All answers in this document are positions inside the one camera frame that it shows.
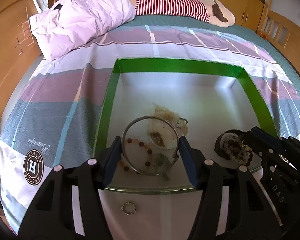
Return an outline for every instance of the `red and white striped fabric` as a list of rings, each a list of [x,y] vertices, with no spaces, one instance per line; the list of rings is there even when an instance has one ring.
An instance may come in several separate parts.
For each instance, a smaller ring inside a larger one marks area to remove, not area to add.
[[[210,16],[203,3],[198,0],[137,0],[137,15],[190,16],[209,22]]]

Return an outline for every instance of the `green border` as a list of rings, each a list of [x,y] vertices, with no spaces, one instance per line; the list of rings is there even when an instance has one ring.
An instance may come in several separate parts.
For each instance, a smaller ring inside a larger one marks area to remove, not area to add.
[[[118,80],[121,73],[129,72],[177,72],[237,78],[253,107],[260,128],[275,137],[277,136],[277,132],[274,126],[274,120],[272,119],[269,109],[262,96],[260,95],[257,87],[244,68],[231,64],[204,60],[177,58],[126,58],[117,59],[114,64],[114,68],[103,101],[99,127],[96,132],[94,156],[96,156],[96,153],[100,152],[100,150],[106,148],[110,117]],[[251,172],[257,171],[259,169],[260,167],[255,167],[255,169]],[[135,194],[173,194],[191,192],[195,190],[190,185],[163,189],[132,189],[110,186],[107,189],[117,192]]]
[[[278,136],[278,133],[274,126],[274,120],[269,112],[268,106],[264,102],[262,96],[260,95],[257,87],[253,83],[249,74],[243,68],[238,75],[238,80],[246,92],[246,95],[252,105],[252,108],[258,119],[260,128],[274,137]]]
[[[106,89],[106,94],[102,103],[102,112],[99,118],[99,125],[96,131],[95,141],[93,145],[93,157],[96,157],[97,156],[96,153],[106,148],[114,95],[117,89],[119,77],[120,77],[119,61],[116,60],[116,62],[114,63],[114,67],[112,69],[110,80],[108,82],[108,86]]]

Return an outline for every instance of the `plaid bedsheet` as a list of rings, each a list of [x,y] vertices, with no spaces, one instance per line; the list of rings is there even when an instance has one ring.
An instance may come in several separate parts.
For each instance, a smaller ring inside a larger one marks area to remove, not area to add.
[[[58,60],[43,60],[13,109],[0,137],[0,197],[11,227],[40,187],[26,182],[25,155],[39,150],[44,175],[61,164],[82,164],[95,135],[117,58],[177,57],[245,68],[274,119],[278,135],[300,139],[300,98],[282,68],[262,48],[236,35],[173,26],[121,26]]]

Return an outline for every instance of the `metal ring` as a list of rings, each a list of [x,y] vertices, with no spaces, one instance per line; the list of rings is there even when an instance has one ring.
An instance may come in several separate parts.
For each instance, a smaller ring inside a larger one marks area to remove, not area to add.
[[[160,175],[160,174],[163,174],[165,173],[168,169],[166,169],[165,171],[162,171],[162,172],[157,172],[157,173],[149,173],[149,172],[146,172],[146,171],[142,171],[136,167],[133,166],[133,164],[130,162],[129,158],[127,157],[127,154],[126,154],[126,147],[125,147],[125,140],[126,140],[126,133],[127,131],[130,129],[130,127],[132,125],[134,125],[136,122],[139,122],[141,120],[144,120],[144,119],[158,119],[164,123],[166,123],[167,125],[169,125],[172,130],[174,131],[176,137],[177,137],[177,147],[176,147],[176,150],[174,151],[172,157],[174,158],[173,161],[172,161],[172,164],[171,164],[171,167],[176,163],[176,161],[178,160],[179,156],[178,156],[178,150],[179,150],[179,135],[178,135],[178,132],[176,130],[176,128],[170,123],[168,122],[167,120],[161,118],[161,117],[157,117],[155,115],[146,115],[146,116],[142,116],[142,117],[139,117],[135,120],[133,120],[131,123],[128,124],[127,128],[124,130],[123,134],[122,134],[122,138],[121,138],[121,146],[122,146],[122,154],[124,156],[124,158],[126,159],[127,163],[129,164],[129,166],[136,172],[139,172],[141,174],[145,174],[145,175],[150,175],[150,176],[156,176],[156,175]]]
[[[127,211],[124,209],[124,206],[125,206],[125,205],[132,205],[133,208],[134,208],[134,210],[133,210],[132,212],[127,212]],[[121,206],[121,210],[122,210],[126,215],[128,215],[128,216],[133,215],[133,214],[137,211],[136,205],[135,205],[134,203],[132,203],[132,202],[126,202],[126,203],[123,203],[123,205]]]

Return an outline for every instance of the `stuffed animal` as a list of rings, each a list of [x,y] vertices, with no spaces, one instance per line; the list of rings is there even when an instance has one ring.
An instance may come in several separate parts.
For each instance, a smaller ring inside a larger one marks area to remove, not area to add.
[[[232,26],[235,23],[233,13],[218,0],[199,0],[205,5],[210,15],[209,23],[219,27]]]
[[[218,0],[129,0],[137,15],[189,16],[220,27],[234,24],[235,17]]]

